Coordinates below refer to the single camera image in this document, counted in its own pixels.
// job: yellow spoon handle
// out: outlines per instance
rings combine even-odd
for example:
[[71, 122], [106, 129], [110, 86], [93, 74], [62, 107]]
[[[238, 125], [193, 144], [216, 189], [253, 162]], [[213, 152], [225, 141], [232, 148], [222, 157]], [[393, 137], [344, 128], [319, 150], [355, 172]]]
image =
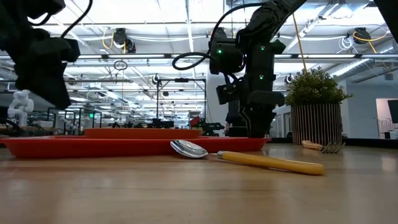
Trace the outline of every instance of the yellow spoon handle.
[[303, 174], [322, 175], [325, 172], [325, 168], [321, 164], [276, 159], [266, 156], [255, 156], [240, 152], [220, 151], [217, 153], [217, 157], [222, 160], [240, 162], [251, 166], [270, 167]]

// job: white robot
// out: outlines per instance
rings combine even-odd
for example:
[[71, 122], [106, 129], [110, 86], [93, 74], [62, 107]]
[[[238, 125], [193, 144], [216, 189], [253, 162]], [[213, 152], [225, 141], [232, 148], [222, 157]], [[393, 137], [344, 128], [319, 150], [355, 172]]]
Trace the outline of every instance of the white robot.
[[84, 130], [85, 124], [90, 121], [90, 117], [82, 118], [80, 121], [80, 132]]
[[27, 113], [33, 112], [34, 102], [29, 99], [29, 90], [17, 91], [14, 93], [14, 99], [8, 107], [8, 117], [14, 119], [18, 116], [18, 125], [27, 125]]
[[77, 129], [77, 126], [72, 124], [72, 122], [67, 120], [64, 116], [61, 116], [59, 120], [66, 124], [65, 127], [67, 130], [75, 131]]

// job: yellow cable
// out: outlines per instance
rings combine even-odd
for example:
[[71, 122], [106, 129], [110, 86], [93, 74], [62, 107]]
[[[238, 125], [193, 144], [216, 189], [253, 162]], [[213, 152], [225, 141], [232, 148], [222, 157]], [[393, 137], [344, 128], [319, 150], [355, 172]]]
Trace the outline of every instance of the yellow cable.
[[301, 53], [301, 59], [303, 60], [304, 71], [307, 72], [307, 66], [305, 64], [305, 58], [304, 58], [304, 54], [303, 54], [303, 47], [301, 45], [301, 40], [300, 40], [300, 35], [299, 35], [299, 28], [297, 28], [297, 22], [296, 22], [296, 18], [294, 16], [294, 14], [293, 14], [293, 21], [294, 21], [294, 27], [296, 28], [298, 46], [300, 47], [300, 53]]
[[114, 35], [114, 33], [112, 33], [111, 46], [108, 47], [108, 46], [105, 44], [105, 32], [104, 32], [104, 36], [103, 36], [103, 38], [102, 38], [102, 45], [104, 45], [104, 48], [106, 48], [106, 49], [111, 49], [111, 48], [112, 48], [112, 46], [113, 46], [113, 35]]
[[[376, 51], [376, 49], [374, 48], [372, 42], [369, 42], [369, 45], [371, 46], [373, 52], [374, 52], [375, 54], [377, 54], [377, 51]], [[390, 73], [391, 75], [393, 75], [392, 72], [391, 72], [391, 70], [387, 67], [387, 65], [386, 65], [384, 62], [381, 62], [381, 63], [382, 63], [382, 64], [384, 65], [384, 67], [387, 69], [388, 73]]]
[[376, 51], [376, 49], [374, 48], [374, 46], [373, 46], [372, 42], [369, 42], [369, 45], [371, 46], [371, 48], [372, 48], [373, 52], [374, 52], [375, 54], [377, 54], [377, 51]]
[[359, 38], [359, 37], [355, 36], [356, 33], [357, 33], [357, 32], [354, 32], [354, 33], [353, 33], [353, 37], [354, 37], [355, 39], [362, 40], [362, 41], [368, 41], [368, 42], [381, 40], [381, 39], [385, 38], [386, 35], [387, 35], [387, 32], [386, 32], [386, 34], [384, 34], [383, 36], [378, 37], [378, 38], [376, 38], [376, 39], [362, 39], [362, 38]]

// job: red tray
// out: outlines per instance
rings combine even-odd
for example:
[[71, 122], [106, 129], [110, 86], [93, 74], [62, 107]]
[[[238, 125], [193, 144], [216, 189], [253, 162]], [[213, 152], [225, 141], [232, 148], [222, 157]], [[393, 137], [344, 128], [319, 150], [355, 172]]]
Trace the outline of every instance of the red tray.
[[85, 136], [91, 139], [194, 139], [200, 130], [156, 128], [88, 128]]
[[[186, 139], [209, 153], [258, 151], [268, 139], [199, 137]], [[84, 136], [44, 136], [0, 139], [20, 158], [154, 156], [176, 154], [171, 139], [88, 139]]]

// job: humanoid robot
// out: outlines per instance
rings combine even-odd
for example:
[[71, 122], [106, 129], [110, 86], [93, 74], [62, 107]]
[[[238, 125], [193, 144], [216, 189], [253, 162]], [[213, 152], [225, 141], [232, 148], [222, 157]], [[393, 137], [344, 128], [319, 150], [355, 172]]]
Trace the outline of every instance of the humanoid robot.
[[8, 107], [8, 117], [16, 120], [16, 116], [18, 116], [18, 125], [20, 127], [27, 125], [27, 113], [33, 112], [34, 102], [29, 99], [29, 90], [17, 91], [14, 93], [14, 99], [10, 106]]

